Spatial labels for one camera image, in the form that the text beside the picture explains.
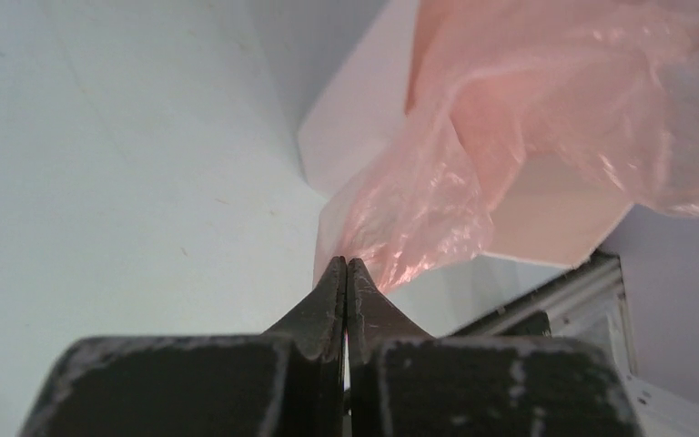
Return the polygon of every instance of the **pink plastic bag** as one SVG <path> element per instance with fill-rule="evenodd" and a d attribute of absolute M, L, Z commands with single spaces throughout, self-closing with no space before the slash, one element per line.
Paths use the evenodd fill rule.
<path fill-rule="evenodd" d="M 406 127 L 320 214 L 316 280 L 336 255 L 383 291 L 474 258 L 538 153 L 699 215 L 699 0 L 424 0 Z"/>

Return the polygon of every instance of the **cardboard box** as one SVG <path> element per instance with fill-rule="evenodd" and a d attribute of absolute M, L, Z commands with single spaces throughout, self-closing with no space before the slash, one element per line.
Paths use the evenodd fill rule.
<path fill-rule="evenodd" d="M 389 0 L 304 120 L 299 148 L 318 192 L 339 190 L 404 126 L 419 8 Z M 583 180 L 555 155 L 530 158 L 491 214 L 486 255 L 575 268 L 631 206 L 621 191 Z"/>

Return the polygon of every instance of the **plastic bag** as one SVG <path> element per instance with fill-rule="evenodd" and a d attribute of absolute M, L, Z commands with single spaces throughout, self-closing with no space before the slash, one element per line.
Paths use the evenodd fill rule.
<path fill-rule="evenodd" d="M 362 258 L 391 290 L 474 258 L 540 153 L 699 215 L 699 0 L 426 0 L 408 111 L 321 212 L 316 275 L 332 256 Z"/>

